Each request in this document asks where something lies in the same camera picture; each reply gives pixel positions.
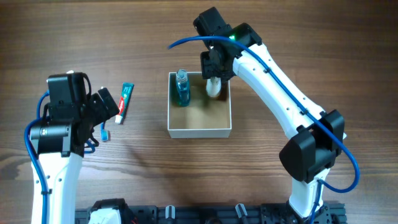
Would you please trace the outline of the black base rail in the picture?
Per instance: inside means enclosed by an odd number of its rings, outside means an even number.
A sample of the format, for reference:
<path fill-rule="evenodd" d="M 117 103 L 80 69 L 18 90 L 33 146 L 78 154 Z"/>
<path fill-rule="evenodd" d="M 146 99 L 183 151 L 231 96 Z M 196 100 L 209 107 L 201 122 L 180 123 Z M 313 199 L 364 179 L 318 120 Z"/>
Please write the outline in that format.
<path fill-rule="evenodd" d="M 301 218 L 286 203 L 262 205 L 156 207 L 154 205 L 130 206 L 131 223 L 346 223 L 343 203 L 323 202 L 315 212 Z"/>

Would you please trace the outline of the white cardboard box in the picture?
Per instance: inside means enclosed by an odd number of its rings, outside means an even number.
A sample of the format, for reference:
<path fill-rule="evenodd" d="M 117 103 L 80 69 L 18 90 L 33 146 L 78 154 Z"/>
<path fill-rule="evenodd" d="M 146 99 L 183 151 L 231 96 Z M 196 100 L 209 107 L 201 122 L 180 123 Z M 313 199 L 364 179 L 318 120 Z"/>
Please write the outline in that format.
<path fill-rule="evenodd" d="M 217 98 L 206 92 L 201 72 L 188 72 L 191 100 L 180 106 L 176 73 L 169 73 L 167 130 L 173 139 L 228 138 L 232 130 L 231 88 L 226 82 Z"/>

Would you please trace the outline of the Colgate toothpaste tube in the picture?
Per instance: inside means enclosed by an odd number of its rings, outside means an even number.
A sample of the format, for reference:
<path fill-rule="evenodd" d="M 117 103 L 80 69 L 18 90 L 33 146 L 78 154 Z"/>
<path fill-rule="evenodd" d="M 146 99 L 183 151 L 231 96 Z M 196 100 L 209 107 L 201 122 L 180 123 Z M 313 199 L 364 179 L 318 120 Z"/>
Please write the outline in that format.
<path fill-rule="evenodd" d="M 115 123 L 121 124 L 127 113 L 127 107 L 131 99 L 132 91 L 134 89 L 133 83 L 124 82 L 119 100 L 119 113 L 115 116 Z"/>

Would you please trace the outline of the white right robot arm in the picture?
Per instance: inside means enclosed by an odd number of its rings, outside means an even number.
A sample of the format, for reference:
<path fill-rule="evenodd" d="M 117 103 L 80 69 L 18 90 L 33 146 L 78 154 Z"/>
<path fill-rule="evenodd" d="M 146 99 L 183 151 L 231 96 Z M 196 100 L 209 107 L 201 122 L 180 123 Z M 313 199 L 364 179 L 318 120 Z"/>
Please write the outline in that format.
<path fill-rule="evenodd" d="M 232 28 L 215 7 L 193 21 L 207 50 L 200 55 L 202 77 L 212 86 L 239 77 L 270 109 L 288 142 L 279 159 L 292 177 L 287 219 L 313 223 L 326 211 L 326 176 L 343 150 L 345 121 L 307 98 L 273 61 L 260 36 L 247 23 Z"/>

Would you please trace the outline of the blue white toothbrush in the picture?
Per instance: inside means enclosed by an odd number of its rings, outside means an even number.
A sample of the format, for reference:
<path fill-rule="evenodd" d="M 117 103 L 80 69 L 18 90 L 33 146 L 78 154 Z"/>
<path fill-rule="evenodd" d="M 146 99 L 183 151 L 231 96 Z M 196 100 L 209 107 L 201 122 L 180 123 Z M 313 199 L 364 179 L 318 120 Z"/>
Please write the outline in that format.
<path fill-rule="evenodd" d="M 105 129 L 105 122 L 100 125 L 100 137 L 103 142 L 109 140 L 109 131 Z"/>

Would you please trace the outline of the teal mouthwash bottle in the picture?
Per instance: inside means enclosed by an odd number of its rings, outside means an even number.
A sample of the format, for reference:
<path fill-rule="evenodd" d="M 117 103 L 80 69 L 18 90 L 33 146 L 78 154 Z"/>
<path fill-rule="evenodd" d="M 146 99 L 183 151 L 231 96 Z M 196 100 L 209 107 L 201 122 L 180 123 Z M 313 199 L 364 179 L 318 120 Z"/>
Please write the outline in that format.
<path fill-rule="evenodd" d="M 184 69 L 180 69 L 175 75 L 175 84 L 177 90 L 177 105 L 181 107 L 188 106 L 190 104 L 190 82 L 188 73 Z"/>

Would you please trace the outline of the white lotion tube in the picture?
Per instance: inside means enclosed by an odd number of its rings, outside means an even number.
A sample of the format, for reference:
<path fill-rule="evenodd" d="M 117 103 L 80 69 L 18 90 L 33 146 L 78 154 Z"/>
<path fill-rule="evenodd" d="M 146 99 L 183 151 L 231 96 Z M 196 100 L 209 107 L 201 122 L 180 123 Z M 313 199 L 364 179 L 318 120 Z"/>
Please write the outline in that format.
<path fill-rule="evenodd" d="M 206 82 L 206 92 L 210 98 L 217 98 L 221 93 L 221 78 L 211 77 Z"/>

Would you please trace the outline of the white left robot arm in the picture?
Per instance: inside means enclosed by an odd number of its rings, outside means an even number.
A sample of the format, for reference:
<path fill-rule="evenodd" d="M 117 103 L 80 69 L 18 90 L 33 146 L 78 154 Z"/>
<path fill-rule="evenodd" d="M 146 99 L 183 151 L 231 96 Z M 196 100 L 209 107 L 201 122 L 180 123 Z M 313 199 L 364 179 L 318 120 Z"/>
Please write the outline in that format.
<path fill-rule="evenodd" d="M 24 131 L 34 175 L 31 222 L 74 223 L 83 158 L 99 144 L 94 128 L 119 109 L 107 89 L 92 92 L 83 72 L 51 75 L 47 85 L 49 102 Z"/>

